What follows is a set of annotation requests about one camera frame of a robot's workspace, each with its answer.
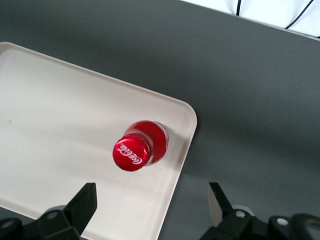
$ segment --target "tray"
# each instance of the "tray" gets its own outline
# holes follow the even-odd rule
[[[164,158],[118,168],[115,142],[140,120],[168,128]],[[0,206],[31,218],[95,182],[98,208],[83,237],[156,240],[197,125],[169,96],[0,43]]]

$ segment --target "coca-cola logo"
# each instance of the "coca-cola logo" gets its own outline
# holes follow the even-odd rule
[[[142,163],[142,159],[137,156],[130,148],[123,143],[120,143],[120,147],[116,149],[122,156],[128,157],[132,160],[132,164],[138,165]]]

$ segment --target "bolt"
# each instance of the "bolt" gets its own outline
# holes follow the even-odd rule
[[[235,212],[235,215],[241,219],[244,219],[246,217],[246,214],[243,211],[239,211],[239,210]]]
[[[1,229],[6,229],[11,227],[15,223],[15,220],[6,221],[4,224],[1,225]]]
[[[47,219],[54,219],[57,215],[58,215],[58,212],[54,211],[54,212],[49,213],[49,214],[46,216],[46,218],[47,218]]]
[[[288,226],[288,221],[285,220],[284,218],[281,218],[279,217],[277,220],[276,220],[276,223],[279,224],[280,226]]]

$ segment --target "red bottle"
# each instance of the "red bottle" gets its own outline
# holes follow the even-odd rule
[[[132,124],[113,148],[114,162],[123,170],[136,171],[158,162],[166,153],[166,127],[156,121]]]

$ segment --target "coca-cola bottle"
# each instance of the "coca-cola bottle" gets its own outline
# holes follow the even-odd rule
[[[158,162],[168,147],[166,127],[156,121],[132,124],[113,148],[114,162],[123,170],[136,171]]]

